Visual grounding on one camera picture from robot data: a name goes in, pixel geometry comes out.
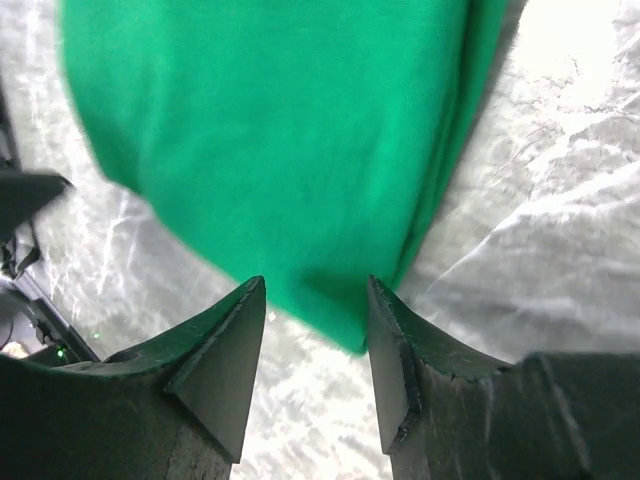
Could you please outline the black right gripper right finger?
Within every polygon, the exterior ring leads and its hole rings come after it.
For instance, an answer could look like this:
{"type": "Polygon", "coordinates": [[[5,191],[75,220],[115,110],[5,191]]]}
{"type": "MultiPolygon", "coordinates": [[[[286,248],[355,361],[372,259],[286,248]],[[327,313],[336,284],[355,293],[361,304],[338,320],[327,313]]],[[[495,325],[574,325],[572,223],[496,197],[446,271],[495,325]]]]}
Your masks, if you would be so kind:
{"type": "Polygon", "coordinates": [[[635,479],[639,357],[483,354],[368,283],[381,447],[397,479],[635,479]]]}

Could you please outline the green t-shirt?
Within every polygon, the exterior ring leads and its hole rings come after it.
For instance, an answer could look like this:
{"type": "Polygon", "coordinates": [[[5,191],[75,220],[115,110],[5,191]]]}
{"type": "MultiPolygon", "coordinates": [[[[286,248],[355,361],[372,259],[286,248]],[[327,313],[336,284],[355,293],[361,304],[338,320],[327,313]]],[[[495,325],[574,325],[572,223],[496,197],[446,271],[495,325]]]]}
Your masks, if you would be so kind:
{"type": "Polygon", "coordinates": [[[344,349],[397,286],[479,107],[503,1],[64,1],[95,160],[344,349]]]}

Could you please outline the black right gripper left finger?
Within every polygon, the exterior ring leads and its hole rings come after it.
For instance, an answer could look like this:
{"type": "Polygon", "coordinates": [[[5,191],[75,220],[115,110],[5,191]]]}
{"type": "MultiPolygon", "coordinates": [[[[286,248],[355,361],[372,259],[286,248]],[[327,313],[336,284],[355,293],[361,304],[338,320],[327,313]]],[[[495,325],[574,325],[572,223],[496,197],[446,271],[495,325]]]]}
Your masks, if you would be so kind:
{"type": "Polygon", "coordinates": [[[5,479],[226,479],[240,461],[266,313],[253,277],[103,361],[1,360],[5,479]]]}

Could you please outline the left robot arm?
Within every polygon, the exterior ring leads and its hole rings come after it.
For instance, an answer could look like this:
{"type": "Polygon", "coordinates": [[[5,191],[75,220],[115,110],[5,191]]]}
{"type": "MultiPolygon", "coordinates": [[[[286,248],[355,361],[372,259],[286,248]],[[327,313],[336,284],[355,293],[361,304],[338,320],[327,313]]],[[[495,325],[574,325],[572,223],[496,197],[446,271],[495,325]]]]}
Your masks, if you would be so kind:
{"type": "Polygon", "coordinates": [[[1,242],[61,196],[71,183],[53,172],[1,171],[1,242]]]}

